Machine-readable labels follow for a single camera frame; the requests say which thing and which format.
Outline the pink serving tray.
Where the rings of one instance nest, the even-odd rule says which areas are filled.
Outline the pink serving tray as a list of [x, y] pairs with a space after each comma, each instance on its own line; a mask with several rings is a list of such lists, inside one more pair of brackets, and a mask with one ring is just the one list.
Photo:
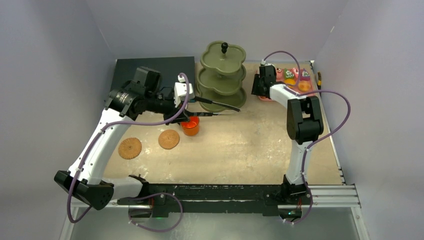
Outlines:
[[300, 74], [300, 81], [296, 84], [299, 77], [299, 69], [293, 68], [276, 68], [276, 81], [289, 84], [289, 88], [298, 93], [309, 93], [314, 90], [311, 74], [303, 68]]

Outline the pink roll cake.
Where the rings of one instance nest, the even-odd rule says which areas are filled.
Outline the pink roll cake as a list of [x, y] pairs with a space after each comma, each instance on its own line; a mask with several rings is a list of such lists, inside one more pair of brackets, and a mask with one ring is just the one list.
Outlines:
[[276, 80], [282, 81], [284, 79], [283, 70], [281, 68], [276, 68], [275, 70], [276, 70]]

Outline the green cake slice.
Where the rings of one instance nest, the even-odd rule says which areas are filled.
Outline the green cake slice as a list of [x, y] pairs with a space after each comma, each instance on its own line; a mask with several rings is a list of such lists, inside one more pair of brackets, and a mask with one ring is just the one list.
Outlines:
[[292, 69], [285, 68], [283, 73], [284, 73], [284, 79], [285, 80], [287, 80], [287, 79], [294, 80], [295, 79], [295, 74], [293, 73]]

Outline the orange translucent cup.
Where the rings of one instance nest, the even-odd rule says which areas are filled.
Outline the orange translucent cup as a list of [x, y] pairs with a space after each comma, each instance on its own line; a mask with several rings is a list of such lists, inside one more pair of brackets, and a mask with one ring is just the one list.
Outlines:
[[189, 121], [181, 122], [180, 126], [186, 136], [192, 137], [198, 134], [200, 130], [200, 119], [198, 116], [190, 116]]

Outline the pink cake slice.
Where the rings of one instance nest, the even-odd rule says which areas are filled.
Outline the pink cake slice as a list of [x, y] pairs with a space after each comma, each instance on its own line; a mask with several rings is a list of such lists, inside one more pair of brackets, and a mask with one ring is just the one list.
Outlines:
[[298, 67], [294, 67], [294, 68], [292, 68], [291, 70], [292, 70], [292, 72], [293, 72], [293, 74], [294, 74], [295, 78], [296, 78], [297, 80], [299, 80], [299, 79], [300, 79], [300, 74], [301, 74], [301, 72], [302, 72], [302, 69], [301, 69], [301, 68], [298, 68]]

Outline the purple cake slice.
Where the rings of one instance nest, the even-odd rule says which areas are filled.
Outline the purple cake slice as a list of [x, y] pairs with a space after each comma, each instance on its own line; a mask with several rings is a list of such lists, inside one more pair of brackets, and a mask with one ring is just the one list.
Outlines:
[[309, 74], [309, 72], [303, 68], [300, 72], [300, 81], [310, 81], [311, 80], [311, 75]]

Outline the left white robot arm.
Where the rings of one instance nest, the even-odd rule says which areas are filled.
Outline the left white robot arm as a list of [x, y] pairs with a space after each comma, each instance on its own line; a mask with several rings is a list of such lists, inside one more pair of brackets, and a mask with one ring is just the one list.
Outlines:
[[183, 115], [193, 85], [179, 73], [173, 97], [159, 96], [161, 74], [147, 67], [138, 67], [134, 77], [110, 91], [100, 120], [84, 150], [67, 170], [59, 170], [54, 181], [68, 193], [68, 202], [76, 198], [95, 210], [103, 209], [111, 200], [130, 198], [138, 205], [146, 203], [149, 191], [137, 176], [111, 179], [104, 172], [122, 136], [144, 112], [163, 116], [160, 125], [170, 124]]

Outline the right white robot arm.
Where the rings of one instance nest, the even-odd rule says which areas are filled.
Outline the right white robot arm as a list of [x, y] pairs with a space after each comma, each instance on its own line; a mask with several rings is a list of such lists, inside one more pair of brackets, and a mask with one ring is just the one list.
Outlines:
[[301, 95], [286, 84], [278, 82], [277, 70], [270, 64], [259, 66], [251, 93], [266, 97], [286, 108], [286, 131], [292, 140], [292, 149], [280, 196], [284, 202], [292, 204], [308, 191], [307, 172], [311, 144], [324, 131], [320, 100], [314, 95]]

